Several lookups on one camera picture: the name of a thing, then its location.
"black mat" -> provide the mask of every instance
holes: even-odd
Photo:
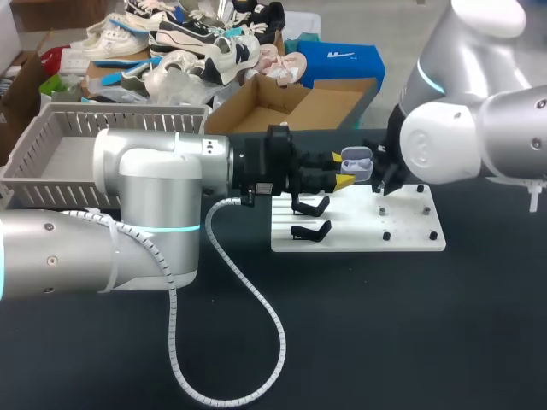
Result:
[[[365,134],[380,135],[297,142],[339,149]],[[219,211],[220,243],[287,335],[278,382],[250,408],[547,408],[547,197],[529,214],[525,190],[486,181],[433,196],[443,253],[275,254],[269,200]],[[179,292],[179,361],[201,393],[236,398],[269,377],[277,335],[204,232],[202,244]],[[167,330],[166,293],[1,302],[0,408],[198,408],[171,372]]]

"gray plastic basket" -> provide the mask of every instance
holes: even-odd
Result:
[[[95,137],[104,128],[203,133],[206,106],[48,104],[23,132],[0,181],[28,208],[119,208],[93,182]]]

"robotic arm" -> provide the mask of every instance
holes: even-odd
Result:
[[[547,181],[547,86],[515,62],[526,15],[515,0],[452,0],[394,108],[373,185],[409,173],[431,184],[486,177],[526,186],[531,211]]]
[[[256,195],[290,192],[295,212],[318,217],[328,197],[312,207],[300,203],[298,195],[352,184],[355,177],[341,173],[341,161],[333,153],[299,152],[285,126],[272,126],[265,138],[247,138],[235,149],[222,136],[108,129],[97,135],[93,171],[97,188],[120,198],[124,228],[150,239],[179,288],[197,274],[202,195],[226,196],[234,189],[251,207]],[[102,225],[94,223],[99,220]],[[14,210],[3,213],[0,223],[0,299],[168,289],[153,255],[118,234],[109,217]],[[319,232],[294,226],[293,234],[317,240],[329,230],[330,224]]]

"open cardboard box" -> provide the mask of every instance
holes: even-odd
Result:
[[[377,93],[376,79],[323,79],[310,90],[256,75],[209,116],[205,132],[261,132],[282,122],[292,130],[352,129]]]
[[[38,53],[48,37],[49,34],[35,51],[22,51],[12,62],[12,66],[21,66],[21,70],[0,99],[0,165],[8,161],[17,140],[40,111],[38,88],[47,75]]]

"blue shoe box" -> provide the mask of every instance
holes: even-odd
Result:
[[[301,41],[298,51],[306,56],[308,67],[302,84],[314,88],[317,79],[376,79],[378,91],[385,77],[385,66],[373,45],[336,44]]]

